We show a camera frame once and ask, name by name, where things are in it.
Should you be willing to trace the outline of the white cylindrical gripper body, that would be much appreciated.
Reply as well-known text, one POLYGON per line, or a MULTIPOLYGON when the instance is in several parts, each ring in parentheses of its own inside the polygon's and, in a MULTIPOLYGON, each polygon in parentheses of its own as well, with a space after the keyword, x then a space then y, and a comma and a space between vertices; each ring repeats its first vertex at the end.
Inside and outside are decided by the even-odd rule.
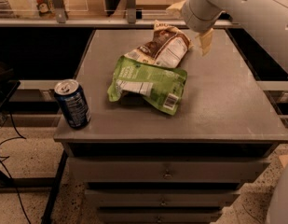
POLYGON ((188 28, 196 33, 205 33, 212 29, 222 9, 208 0, 186 0, 181 14, 188 28))

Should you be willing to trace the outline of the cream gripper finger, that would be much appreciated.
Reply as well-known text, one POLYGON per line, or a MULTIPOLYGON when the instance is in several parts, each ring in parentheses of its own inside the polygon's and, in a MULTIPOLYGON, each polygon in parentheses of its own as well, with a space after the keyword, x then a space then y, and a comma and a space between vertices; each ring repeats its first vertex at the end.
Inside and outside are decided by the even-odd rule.
POLYGON ((185 0, 181 2, 174 3, 166 8, 166 11, 169 15, 173 16, 174 18, 182 18, 182 8, 185 4, 185 0))
POLYGON ((201 54, 206 55, 211 49, 213 41, 213 28, 209 29, 207 32, 198 34, 196 39, 199 41, 201 54))

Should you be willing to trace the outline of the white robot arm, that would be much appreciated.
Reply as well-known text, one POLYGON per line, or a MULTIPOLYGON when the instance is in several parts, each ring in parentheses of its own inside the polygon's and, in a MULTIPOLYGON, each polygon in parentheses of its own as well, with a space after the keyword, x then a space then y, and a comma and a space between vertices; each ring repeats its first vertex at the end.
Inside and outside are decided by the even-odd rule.
MULTIPOLYGON (((221 13, 229 14, 288 74, 288 0, 185 0, 173 8, 202 35, 221 13)), ((228 208, 216 224, 288 224, 288 153, 272 157, 264 178, 275 185, 265 211, 258 203, 240 201, 239 210, 228 208)))

